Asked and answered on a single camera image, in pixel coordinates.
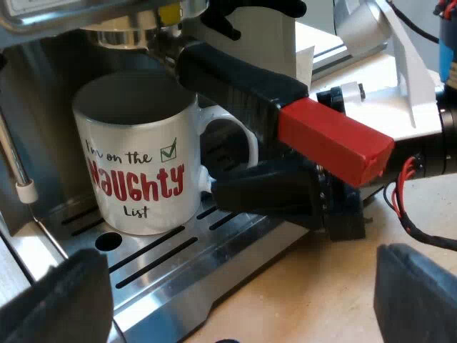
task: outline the black cable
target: black cable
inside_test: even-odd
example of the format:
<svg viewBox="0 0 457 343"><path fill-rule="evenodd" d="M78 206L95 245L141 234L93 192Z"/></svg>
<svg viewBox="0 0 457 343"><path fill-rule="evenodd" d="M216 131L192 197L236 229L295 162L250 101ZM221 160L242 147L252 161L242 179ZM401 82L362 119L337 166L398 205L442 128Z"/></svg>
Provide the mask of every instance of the black cable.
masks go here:
<svg viewBox="0 0 457 343"><path fill-rule="evenodd" d="M335 0L333 0L333 30L335 30L335 36L338 36L336 33L336 22L335 22Z"/></svg>
<svg viewBox="0 0 457 343"><path fill-rule="evenodd" d="M423 29L421 29L419 26L415 25L402 11L400 11L392 2L392 0L386 0L389 5L391 5L393 11L397 15L397 17L406 24L411 30L416 32L418 35L422 36L425 39L428 39L429 41L432 41L433 43L439 43L439 38L435 37L433 34L429 34L428 32L425 32Z"/></svg>
<svg viewBox="0 0 457 343"><path fill-rule="evenodd" d="M418 166L421 165L420 162L421 158L416 157L416 166L414 169L417 169ZM396 188L395 188L395 198L396 202L398 205L398 219L400 220L401 226L404 228L405 232L412 238L414 238L416 241L419 241L424 244L428 245L433 245L435 247L443 248L443 249L448 249L457 252L457 240L455 239L450 239L450 238L445 238L445 237L440 237L440 236L431 236L429 234L426 234L425 232L422 232L408 217L406 210L404 208L402 199L400 197L401 190L399 187L401 187L402 183L400 183L400 175L398 175L397 179L394 181L396 183ZM387 197L387 188L392 184L393 182L389 182L385 187L384 187L384 200L386 203L389 205L390 208L395 210L393 207L392 203L388 200Z"/></svg>
<svg viewBox="0 0 457 343"><path fill-rule="evenodd" d="M389 201L388 197L387 197L387 188L392 184L394 183L395 180L393 180L392 182L389 182L386 186L384 186L384 190L383 190L383 196L384 196L384 200L386 201L387 205L395 211L395 208L393 207L392 203Z"/></svg>

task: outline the drip tray grate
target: drip tray grate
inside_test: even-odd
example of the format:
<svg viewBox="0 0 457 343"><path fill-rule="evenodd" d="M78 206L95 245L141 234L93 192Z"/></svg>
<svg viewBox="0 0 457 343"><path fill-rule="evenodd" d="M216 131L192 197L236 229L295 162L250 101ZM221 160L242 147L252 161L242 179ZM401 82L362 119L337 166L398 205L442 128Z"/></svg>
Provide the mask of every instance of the drip tray grate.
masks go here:
<svg viewBox="0 0 457 343"><path fill-rule="evenodd" d="M156 329L153 337L174 342L188 334L205 320L213 302L306 233L302 228L278 232L280 223L219 211L207 194L191 220L154 236L116 231L101 218L93 198L42 221L69 256L87 248L106 255L114 319L127 342L142 342L137 334L147 320L155 325L170 316L174 324ZM144 337L150 341L151 336Z"/></svg>

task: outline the espresso machine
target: espresso machine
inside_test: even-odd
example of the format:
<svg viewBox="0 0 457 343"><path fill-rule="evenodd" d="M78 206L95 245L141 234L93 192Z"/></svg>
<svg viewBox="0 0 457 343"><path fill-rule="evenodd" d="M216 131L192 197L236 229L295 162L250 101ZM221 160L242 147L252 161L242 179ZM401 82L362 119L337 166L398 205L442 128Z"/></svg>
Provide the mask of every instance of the espresso machine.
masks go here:
<svg viewBox="0 0 457 343"><path fill-rule="evenodd" d="M199 17L208 0L2 6L1 135L9 149L0 163L1 235L30 282L80 249L105 254L114 300L110 342L182 339L205 321L217 299L307 233L294 225L282 229L281 219L221 211L204 196L184 226L158 236L121 235L118 242L96 206L71 111L75 92L97 77L163 68L160 62L169 67L166 55L145 53L152 51L148 35L158 20L169 24L167 33L182 30L295 77L294 18L267 8L239 9L229 17L243 33L234 41ZM245 157L237 154L243 149L233 146L240 140L236 127L216 125L202 139L211 173L243 168Z"/></svg>
<svg viewBox="0 0 457 343"><path fill-rule="evenodd" d="M309 229L364 238L359 188L385 169L393 140L332 109L341 96L308 99L295 80L294 18L305 12L301 0L3 2L0 233L29 281L96 249L109 267L109 341L175 342ZM71 112L84 84L129 69L167 72L261 147L262 163L245 170L242 134L214 123L202 161L222 180L217 192L188 223L150 237L101 218Z"/></svg>

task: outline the slot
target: slot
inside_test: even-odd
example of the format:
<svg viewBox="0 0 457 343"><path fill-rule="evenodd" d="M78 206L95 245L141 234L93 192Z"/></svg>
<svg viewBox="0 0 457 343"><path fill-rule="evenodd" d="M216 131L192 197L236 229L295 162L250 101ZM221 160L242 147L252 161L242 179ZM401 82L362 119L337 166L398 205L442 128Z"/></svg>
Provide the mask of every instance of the slot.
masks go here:
<svg viewBox="0 0 457 343"><path fill-rule="evenodd" d="M197 219L203 219L207 216L209 216L211 213L213 213L214 211L217 210L217 207L213 206L211 207L210 209L207 209L205 212L202 212L200 213L198 216L197 216Z"/></svg>
<svg viewBox="0 0 457 343"><path fill-rule="evenodd" d="M127 257L127 258L123 259L122 261L117 262L117 263L114 264L113 266L109 267L109 268L108 268L108 271L109 271L110 273L115 272L117 269L122 268L123 266L125 266L125 265L128 264L129 262L132 262L135 258L141 256L141 255L144 254L145 252L148 252L148 251L151 250L152 248L157 247L159 244L164 243L167 239L170 239L170 238L172 238L173 236L176 236L179 232L182 232L184 229L185 229L185 227L180 226L180 227L177 227L177 228L171 230L170 232L166 233L166 234L163 235L162 237L156 239L154 242L152 242L152 243L146 245L144 248L141 248L141 249L138 250L137 252L133 253L133 254L130 255L129 257Z"/></svg>
<svg viewBox="0 0 457 343"><path fill-rule="evenodd" d="M204 192L201 194L201 201L205 201L205 200L208 200L209 198L211 198L211 193L208 193L208 192Z"/></svg>
<svg viewBox="0 0 457 343"><path fill-rule="evenodd" d="M214 224L212 224L209 229L211 231L214 231L215 229L217 229L218 227L221 227L222 225L224 225L226 222L229 222L231 221L233 218L235 218L236 216L238 216L238 213L232 213L232 214L229 214L228 216L225 216L224 218L218 220L217 222L215 222Z"/></svg>
<svg viewBox="0 0 457 343"><path fill-rule="evenodd" d="M216 159L217 162L222 162L222 161L225 161L225 160L230 161L230 157L228 157L227 155L222 155L222 156L219 156L219 157Z"/></svg>
<svg viewBox="0 0 457 343"><path fill-rule="evenodd" d="M76 230L75 232L72 232L71 235L73 237L75 236L78 236L80 234L83 234L84 232L92 229L93 227L96 227L97 225L100 225L101 223L105 222L105 219L103 218L100 218L99 220L97 220L96 222L93 222L93 223L90 223L90 224L87 224L85 226L83 226L82 228Z"/></svg>
<svg viewBox="0 0 457 343"><path fill-rule="evenodd" d="M91 207L90 209L87 209L86 211L82 211L78 214L75 214L74 216L71 216L71 217L68 217L68 218L62 220L61 224L62 225L70 224L71 222L74 222L75 220L82 218L89 213L95 212L97 209L99 209L98 206Z"/></svg>
<svg viewBox="0 0 457 343"><path fill-rule="evenodd" d="M231 162L228 166L226 166L224 168L224 171L225 172L229 172L231 171L232 169L235 169L237 166L239 166L240 164L239 163L236 163L236 162Z"/></svg>
<svg viewBox="0 0 457 343"><path fill-rule="evenodd" d="M125 287L126 285L130 284L131 282L135 281L145 273L151 271L153 268L157 267L158 265L164 263L167 259L172 258L174 255L182 252L185 248L191 246L193 243L197 242L199 239L197 237L192 237L185 241L183 244L177 246L176 248L172 249L171 251L167 252L165 255L160 256L158 259L152 261L152 263L148 264L144 268L141 268L137 272L133 273L131 276L125 278L121 282L116 285L117 289Z"/></svg>
<svg viewBox="0 0 457 343"><path fill-rule="evenodd" d="M207 154L212 154L214 153L215 151L221 149L224 145L223 144L218 144L216 146L213 146L211 149L209 149L206 153Z"/></svg>

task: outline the blurry black object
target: blurry black object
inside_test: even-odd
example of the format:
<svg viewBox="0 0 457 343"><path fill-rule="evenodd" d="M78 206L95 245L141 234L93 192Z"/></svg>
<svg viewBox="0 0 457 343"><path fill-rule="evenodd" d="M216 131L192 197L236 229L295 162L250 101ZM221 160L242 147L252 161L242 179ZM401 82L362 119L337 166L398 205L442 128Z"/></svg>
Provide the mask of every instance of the blurry black object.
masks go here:
<svg viewBox="0 0 457 343"><path fill-rule="evenodd" d="M302 0L210 0L208 9L200 17L201 22L225 37L238 41L241 32L232 26L226 16L235 9L246 6L274 9L291 18L301 18L306 13L306 5Z"/></svg>
<svg viewBox="0 0 457 343"><path fill-rule="evenodd" d="M457 278L405 244L378 248L374 309L384 342L457 342Z"/></svg>
<svg viewBox="0 0 457 343"><path fill-rule="evenodd" d="M104 343L112 320L106 257L86 249L0 308L0 342Z"/></svg>

